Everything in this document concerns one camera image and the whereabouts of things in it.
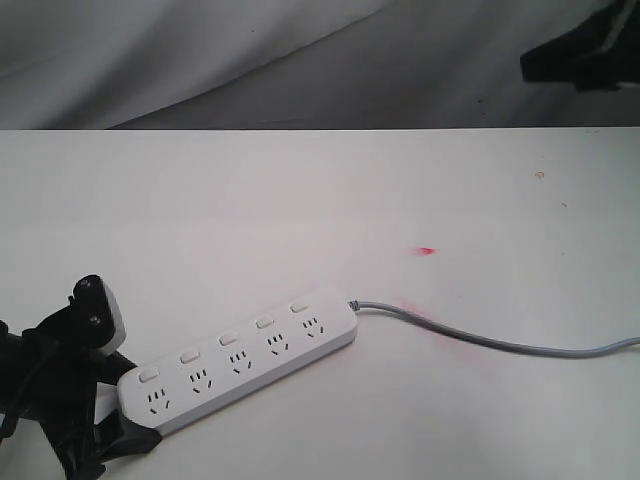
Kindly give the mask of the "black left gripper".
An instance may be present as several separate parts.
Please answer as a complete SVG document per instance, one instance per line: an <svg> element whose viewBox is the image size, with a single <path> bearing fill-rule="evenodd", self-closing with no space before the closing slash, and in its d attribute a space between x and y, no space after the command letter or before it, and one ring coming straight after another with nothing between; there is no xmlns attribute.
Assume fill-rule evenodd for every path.
<svg viewBox="0 0 640 480"><path fill-rule="evenodd" d="M155 429L115 409L95 421L97 386L117 385L137 364L115 351L102 357L72 332L69 305L16 335L1 324L1 439L21 419L37 422L68 479L97 479L105 462L151 452Z"/></svg>

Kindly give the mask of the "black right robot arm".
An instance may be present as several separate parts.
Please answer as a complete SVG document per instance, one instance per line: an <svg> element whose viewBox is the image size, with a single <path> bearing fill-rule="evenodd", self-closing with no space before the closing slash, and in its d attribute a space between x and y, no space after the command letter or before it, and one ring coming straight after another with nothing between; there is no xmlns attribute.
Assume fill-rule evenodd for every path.
<svg viewBox="0 0 640 480"><path fill-rule="evenodd" d="M578 92L639 85L639 3L611 1L574 29L520 56L527 83L569 84Z"/></svg>

